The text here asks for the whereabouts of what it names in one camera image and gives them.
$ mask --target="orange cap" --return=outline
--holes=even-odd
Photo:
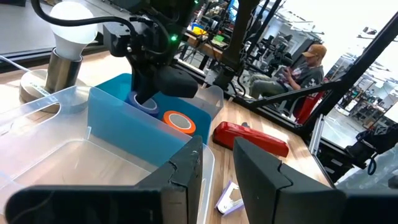
[[[191,136],[197,129],[195,123],[188,116],[177,111],[166,111],[163,115],[163,122]]]
[[[326,51],[327,51],[326,47],[323,46],[322,44],[313,44],[308,49],[308,51],[303,53],[303,55],[304,57],[320,56],[321,58],[323,58],[326,55]]]

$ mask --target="blue divider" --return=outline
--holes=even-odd
[[[131,86],[131,74],[121,74],[90,91],[88,125],[91,133],[115,146],[161,166],[186,142],[187,136],[124,103]],[[154,96],[159,106],[159,117],[168,110],[179,111],[196,124],[195,135],[201,135],[207,144],[211,116],[203,110],[176,97],[158,93]]]

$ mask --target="orange tape roll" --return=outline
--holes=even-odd
[[[166,111],[163,115],[163,122],[191,136],[197,130],[195,123],[188,116],[177,111]]]

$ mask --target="green led light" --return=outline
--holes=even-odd
[[[170,39],[171,39],[171,41],[176,41],[177,38],[178,38],[177,35],[173,35],[172,38],[170,38]]]

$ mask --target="white light bulb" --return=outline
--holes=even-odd
[[[57,19],[78,20],[89,19],[93,14],[85,6],[70,1],[56,4],[50,16]],[[55,36],[55,52],[58,56],[72,61],[81,59],[81,52],[91,43],[98,31],[97,24],[77,27],[63,27],[50,24]]]

